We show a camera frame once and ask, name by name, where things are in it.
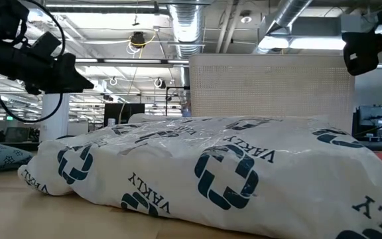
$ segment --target perforated board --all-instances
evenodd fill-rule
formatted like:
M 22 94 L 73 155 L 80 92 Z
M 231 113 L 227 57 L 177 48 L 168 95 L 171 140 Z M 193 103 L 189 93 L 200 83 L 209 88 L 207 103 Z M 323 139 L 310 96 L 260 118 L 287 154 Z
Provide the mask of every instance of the perforated board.
M 355 78 L 342 56 L 199 54 L 193 116 L 328 116 L 351 132 Z

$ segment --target wooden table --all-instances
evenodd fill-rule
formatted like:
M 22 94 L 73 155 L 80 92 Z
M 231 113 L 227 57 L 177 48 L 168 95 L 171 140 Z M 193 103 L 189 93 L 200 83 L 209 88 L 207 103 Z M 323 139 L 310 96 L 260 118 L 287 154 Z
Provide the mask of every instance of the wooden table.
M 0 173 L 0 239 L 263 238 L 120 208 L 77 195 L 52 197 L 26 188 L 16 171 Z

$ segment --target ceiling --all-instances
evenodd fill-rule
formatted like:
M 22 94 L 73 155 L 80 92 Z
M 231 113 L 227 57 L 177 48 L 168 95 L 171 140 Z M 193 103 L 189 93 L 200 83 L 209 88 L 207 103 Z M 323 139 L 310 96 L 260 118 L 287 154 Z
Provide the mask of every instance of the ceiling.
M 78 3 L 81 0 L 63 1 L 64 3 Z M 238 22 L 233 33 L 233 43 L 230 44 L 228 53 L 250 54 L 258 44 L 259 24 L 262 16 L 276 10 L 279 1 L 275 0 L 246 0 L 243 10 L 251 11 L 251 22 Z M 227 1 L 217 0 L 204 7 L 204 48 L 203 53 L 215 53 L 216 44 L 220 35 L 220 24 L 224 18 Z M 303 17 L 338 17 L 343 11 L 348 13 L 365 12 L 367 9 L 376 9 L 382 6 L 382 1 L 325 1 L 314 0 L 304 10 Z M 67 38 L 68 52 L 74 53 L 78 58 L 176 58 L 172 22 L 166 15 L 138 14 L 134 26 L 135 14 L 101 14 L 101 13 L 63 13 L 56 18 L 62 25 Z M 58 29 L 46 21 L 46 18 L 30 19 L 27 37 L 29 40 L 37 39 L 45 31 L 50 31 L 60 36 Z M 142 52 L 130 53 L 129 37 L 133 32 L 142 31 L 145 39 L 151 40 Z M 338 50 L 298 50 L 290 49 L 282 54 L 340 54 Z M 164 80 L 169 86 L 181 86 L 180 68 L 133 68 L 133 67 L 108 67 L 108 66 L 79 66 L 78 72 L 86 78 L 98 83 L 94 90 L 86 90 L 88 95 L 72 94 L 70 97 L 71 120 L 85 119 L 101 121 L 103 115 L 102 93 L 121 94 L 118 102 L 126 100 L 131 103 L 146 103 L 148 111 L 160 114 L 163 111 L 166 91 L 155 87 L 155 80 Z M 40 117 L 42 96 L 25 94 L 25 90 L 18 81 L 7 80 L 0 76 L 0 92 L 7 99 L 11 108 L 17 109 L 16 114 L 24 118 L 36 119 Z M 180 115 L 182 97 L 173 97 L 169 102 L 172 116 Z M 0 117 L 4 111 L 0 108 Z

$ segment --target white plastic bag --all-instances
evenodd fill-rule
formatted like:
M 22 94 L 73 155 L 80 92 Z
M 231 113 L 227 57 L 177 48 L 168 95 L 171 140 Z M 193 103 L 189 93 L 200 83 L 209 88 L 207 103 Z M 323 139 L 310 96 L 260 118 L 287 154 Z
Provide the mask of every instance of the white plastic bag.
M 382 239 L 382 161 L 315 119 L 182 118 L 41 143 L 32 188 L 273 238 Z

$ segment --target table surface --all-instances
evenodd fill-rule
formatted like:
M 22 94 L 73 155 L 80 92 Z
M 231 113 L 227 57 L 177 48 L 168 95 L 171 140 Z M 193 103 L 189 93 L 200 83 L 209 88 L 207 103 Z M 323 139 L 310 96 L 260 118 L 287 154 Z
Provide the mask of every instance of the table surface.
M 16 171 L 0 173 L 0 239 L 264 238 L 191 222 L 153 218 L 92 204 L 77 195 L 52 197 L 26 188 Z

